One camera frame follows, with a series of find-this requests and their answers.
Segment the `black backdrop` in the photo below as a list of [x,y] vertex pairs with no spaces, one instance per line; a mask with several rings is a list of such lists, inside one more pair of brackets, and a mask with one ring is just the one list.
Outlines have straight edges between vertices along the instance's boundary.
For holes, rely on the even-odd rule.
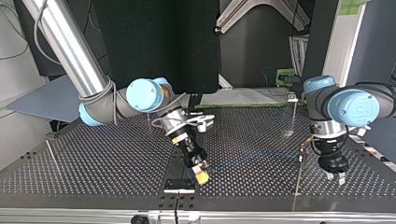
[[219,86],[218,0],[94,0],[120,88],[138,77],[166,77],[174,91]]

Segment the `perforated metal table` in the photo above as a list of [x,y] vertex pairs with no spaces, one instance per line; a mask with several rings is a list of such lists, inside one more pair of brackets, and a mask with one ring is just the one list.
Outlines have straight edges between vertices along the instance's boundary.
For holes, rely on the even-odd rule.
[[197,185],[194,194],[178,196],[164,194],[163,187],[167,179],[188,178],[181,154],[163,130],[149,126],[147,115],[117,127],[78,124],[0,172],[0,207],[396,213],[396,174],[352,140],[344,149],[350,164],[345,185],[328,180],[311,153],[295,195],[309,118],[298,107],[293,134],[287,136],[292,111],[289,106],[205,109],[216,116],[214,127],[200,138],[212,167],[210,181]]

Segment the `blue joint cap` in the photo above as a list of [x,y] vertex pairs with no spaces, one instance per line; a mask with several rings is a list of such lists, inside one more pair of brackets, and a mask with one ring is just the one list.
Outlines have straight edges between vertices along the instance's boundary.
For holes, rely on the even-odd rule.
[[345,90],[330,99],[328,112],[337,122],[353,127],[364,127],[378,117],[379,102],[367,91]]
[[335,79],[331,76],[321,76],[309,78],[304,83],[304,92],[317,91],[325,87],[335,86]]
[[79,116],[81,117],[82,121],[89,126],[99,126],[104,125],[103,123],[93,119],[91,115],[88,114],[87,110],[85,109],[85,105],[83,103],[79,104],[78,107]]
[[126,90],[129,105],[144,113],[157,109],[163,103],[161,85],[169,85],[169,83],[163,77],[154,80],[139,78],[133,81]]

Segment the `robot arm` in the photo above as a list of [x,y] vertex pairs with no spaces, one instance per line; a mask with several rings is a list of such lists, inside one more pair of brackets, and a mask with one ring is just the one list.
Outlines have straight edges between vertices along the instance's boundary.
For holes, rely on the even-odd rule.
[[190,119],[165,78],[137,79],[128,88],[117,91],[94,58],[65,0],[23,0],[76,87],[81,104],[81,119],[88,125],[104,125],[141,113],[157,113],[162,127],[184,154],[184,163],[192,168],[199,184],[208,180],[207,155],[195,140],[197,126],[204,132],[213,116]]
[[348,162],[342,147],[352,127],[368,129],[375,119],[396,114],[396,86],[361,82],[336,87],[333,77],[313,77],[304,83],[311,118],[312,148],[318,164],[326,172],[343,174]]

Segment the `yellow object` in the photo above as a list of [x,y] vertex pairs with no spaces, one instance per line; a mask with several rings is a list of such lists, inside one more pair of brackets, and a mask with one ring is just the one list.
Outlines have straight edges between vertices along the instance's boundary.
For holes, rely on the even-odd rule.
[[209,181],[209,174],[207,173],[207,171],[202,171],[200,173],[198,173],[195,178],[198,181],[198,184],[203,185],[205,184],[207,181]]
[[188,137],[188,135],[186,133],[183,133],[183,134],[179,135],[178,137],[175,137],[174,139],[172,139],[172,143],[175,145],[176,143],[183,141],[187,137]]
[[169,90],[167,90],[165,87],[161,87],[161,91],[163,92],[163,94],[164,94],[166,97],[169,97]]

